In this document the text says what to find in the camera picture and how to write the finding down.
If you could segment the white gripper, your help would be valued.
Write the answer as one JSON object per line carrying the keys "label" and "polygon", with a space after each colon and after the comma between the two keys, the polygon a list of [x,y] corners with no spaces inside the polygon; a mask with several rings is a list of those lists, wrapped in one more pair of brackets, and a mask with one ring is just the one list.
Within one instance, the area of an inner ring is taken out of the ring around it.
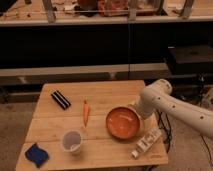
{"label": "white gripper", "polygon": [[136,117],[139,120],[139,124],[140,124],[139,130],[144,131],[145,122],[153,114],[153,112],[146,114],[138,102],[132,102],[132,103],[128,104],[127,108],[136,114]]}

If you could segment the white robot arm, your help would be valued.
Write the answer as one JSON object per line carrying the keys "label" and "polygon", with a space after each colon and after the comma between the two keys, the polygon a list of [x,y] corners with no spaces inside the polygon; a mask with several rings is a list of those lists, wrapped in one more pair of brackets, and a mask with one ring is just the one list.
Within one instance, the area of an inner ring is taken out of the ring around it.
{"label": "white robot arm", "polygon": [[129,107],[143,119],[159,110],[213,139],[213,111],[181,101],[172,97],[171,93],[171,84],[165,79],[158,79],[142,88],[138,99]]}

